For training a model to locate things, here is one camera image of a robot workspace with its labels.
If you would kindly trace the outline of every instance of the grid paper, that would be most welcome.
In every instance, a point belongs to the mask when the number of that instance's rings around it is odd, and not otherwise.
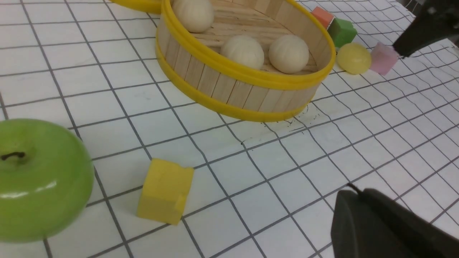
[[[369,50],[413,20],[395,1],[300,1],[351,20]],[[214,113],[159,68],[159,16],[105,0],[0,0],[0,120],[69,128],[96,169],[87,208],[10,258],[332,258],[337,191],[376,188],[459,237],[459,62],[443,40],[386,76],[335,66],[277,123]],[[135,217],[152,157],[194,167],[178,226]]]

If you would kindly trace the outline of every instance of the apple stem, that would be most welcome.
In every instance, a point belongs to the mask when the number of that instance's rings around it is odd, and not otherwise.
[[[12,156],[24,157],[26,154],[24,152],[12,152],[10,154],[5,154],[1,156],[1,160],[5,161],[7,158]]]

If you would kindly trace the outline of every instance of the green foam cube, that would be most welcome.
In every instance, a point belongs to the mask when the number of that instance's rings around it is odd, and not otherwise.
[[[342,47],[354,40],[357,30],[352,25],[352,22],[335,18],[328,28],[328,33],[333,39],[335,47]]]

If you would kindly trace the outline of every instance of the red foam cube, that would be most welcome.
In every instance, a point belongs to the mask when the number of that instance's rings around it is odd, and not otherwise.
[[[335,18],[331,13],[325,11],[320,7],[314,8],[312,14],[319,20],[320,24],[322,24],[325,28],[328,28],[330,23]]]

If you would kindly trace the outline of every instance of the yellow rim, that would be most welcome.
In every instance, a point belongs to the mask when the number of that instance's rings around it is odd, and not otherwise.
[[[300,108],[282,113],[264,113],[234,107],[223,102],[219,102],[218,100],[203,94],[202,92],[196,90],[187,82],[185,82],[166,62],[166,59],[164,58],[161,50],[159,49],[158,40],[156,40],[155,51],[156,57],[158,58],[159,66],[161,67],[162,71],[181,92],[183,92],[185,95],[187,95],[197,103],[225,116],[253,122],[282,121],[292,118],[299,114],[311,101],[309,100],[304,106]]]
[[[134,9],[137,11],[148,13],[161,13],[161,0],[110,0],[111,2]]]
[[[307,75],[287,75],[255,70],[243,66],[211,50],[199,42],[193,35],[191,35],[175,16],[170,4],[170,0],[163,0],[161,5],[161,13],[163,15],[162,20],[165,22],[169,32],[178,41],[178,43],[182,45],[196,59],[219,71],[220,73],[248,84],[274,90],[306,89],[317,85],[330,73],[336,58],[336,55],[333,54],[336,52],[335,45],[328,32],[312,14],[310,14],[306,9],[301,7],[301,5],[296,3],[294,0],[285,1],[292,4],[295,8],[299,9],[309,19],[311,19],[314,24],[319,27],[319,29],[322,31],[322,34],[327,39],[328,45],[330,47],[330,52],[332,53],[331,59],[327,66],[320,71]]]

